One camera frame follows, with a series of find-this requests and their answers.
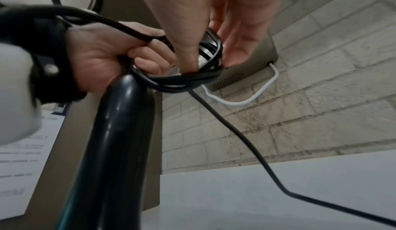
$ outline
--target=black cuff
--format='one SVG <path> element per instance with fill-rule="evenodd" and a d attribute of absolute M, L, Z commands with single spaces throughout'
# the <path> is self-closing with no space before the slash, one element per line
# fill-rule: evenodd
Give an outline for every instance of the black cuff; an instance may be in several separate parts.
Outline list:
<path fill-rule="evenodd" d="M 84 98 L 74 80 L 67 53 L 65 33 L 70 27 L 61 19 L 34 19 L 15 25 L 13 42 L 32 55 L 33 94 L 42 104 L 71 102 Z"/>

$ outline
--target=coiled black cable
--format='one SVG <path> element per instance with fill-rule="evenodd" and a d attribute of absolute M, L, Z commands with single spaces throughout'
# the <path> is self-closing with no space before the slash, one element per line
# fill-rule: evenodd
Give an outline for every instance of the coiled black cable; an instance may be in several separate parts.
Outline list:
<path fill-rule="evenodd" d="M 60 5 L 60 0 L 53 0 L 54 4 Z M 94 11 L 99 12 L 103 0 L 96 0 L 93 6 Z M 134 36 L 143 41 L 151 41 L 152 39 L 159 39 L 161 41 L 166 41 L 166 37 L 153 37 L 142 34 L 135 31 L 127 26 L 120 24 L 119 22 L 104 18 L 102 16 L 85 12 L 73 7 L 63 7 L 63 6 L 20 6 L 20 7 L 4 7 L 0 9 L 0 26 L 7 25 L 8 22 L 18 21 L 21 19 L 31 19 L 31 18 L 53 18 L 55 16 L 62 16 L 65 20 L 73 24 L 85 24 L 87 22 L 99 22 L 111 27 L 114 27 L 120 31 L 123 31 L 131 36 Z M 213 56 L 209 56 L 200 50 L 200 55 L 208 60 L 206 65 L 201 67 L 198 73 L 193 74 L 183 74 L 177 76 L 151 76 L 144 75 L 136 66 L 132 65 L 131 71 L 136 78 L 144 81 L 149 87 L 156 89 L 161 92 L 185 92 L 188 91 L 189 94 L 201 103 L 213 116 L 215 116 L 224 126 L 230 129 L 235 135 L 246 144 L 246 146 L 252 151 L 254 156 L 259 160 L 261 165 L 267 171 L 271 179 L 275 182 L 278 188 L 287 196 L 292 198 L 305 201 L 314 205 L 323 206 L 326 208 L 334 209 L 336 211 L 341 211 L 351 215 L 355 215 L 361 218 L 365 218 L 371 221 L 375 221 L 381 224 L 389 225 L 396 228 L 396 221 L 374 214 L 362 212 L 359 210 L 347 208 L 344 206 L 336 205 L 333 203 L 321 201 L 318 199 L 310 198 L 301 194 L 297 194 L 289 191 L 278 179 L 274 171 L 261 156 L 260 152 L 254 147 L 254 145 L 234 126 L 232 126 L 227 120 L 220 116 L 207 102 L 205 102 L 200 96 L 198 96 L 192 89 L 200 86 L 201 84 L 209 83 L 215 80 L 222 72 L 222 67 L 220 63 L 220 58 L 222 55 L 222 43 L 216 34 L 211 31 L 207 31 L 207 34 L 215 42 L 212 45 L 207 42 L 201 42 L 201 47 L 207 49 Z"/>

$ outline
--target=hand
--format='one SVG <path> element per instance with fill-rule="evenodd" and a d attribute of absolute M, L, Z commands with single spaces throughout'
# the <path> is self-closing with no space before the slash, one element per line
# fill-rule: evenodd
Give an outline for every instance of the hand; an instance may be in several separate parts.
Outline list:
<path fill-rule="evenodd" d="M 224 44 L 225 67 L 246 61 L 281 0 L 145 0 L 172 43 L 182 73 L 198 71 L 198 43 L 208 26 Z"/>
<path fill-rule="evenodd" d="M 141 33 L 160 36 L 164 32 L 135 22 L 121 22 Z M 159 40 L 138 40 L 115 28 L 94 23 L 69 28 L 67 50 L 74 78 L 80 91 L 103 93 L 121 73 L 118 55 L 134 58 L 142 71 L 167 75 L 176 64 L 176 55 Z"/>

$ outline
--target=person's left hand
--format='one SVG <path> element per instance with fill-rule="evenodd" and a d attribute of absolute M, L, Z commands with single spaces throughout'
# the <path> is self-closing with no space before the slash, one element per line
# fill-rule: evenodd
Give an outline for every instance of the person's left hand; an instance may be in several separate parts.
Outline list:
<path fill-rule="evenodd" d="M 160 29 L 136 22 L 122 23 L 147 35 L 164 35 Z M 176 55 L 159 40 L 144 42 L 99 23 L 69 28 L 66 41 L 74 78 L 82 92 L 104 93 L 121 73 L 119 55 L 134 58 L 139 69 L 153 75 L 167 75 L 176 64 Z"/>

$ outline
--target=black hair dryer handle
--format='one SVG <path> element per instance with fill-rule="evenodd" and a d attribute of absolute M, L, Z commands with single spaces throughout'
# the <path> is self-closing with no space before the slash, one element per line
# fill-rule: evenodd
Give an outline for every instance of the black hair dryer handle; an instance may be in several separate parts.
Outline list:
<path fill-rule="evenodd" d="M 125 73 L 103 95 L 58 230 L 138 230 L 155 104 Z"/>

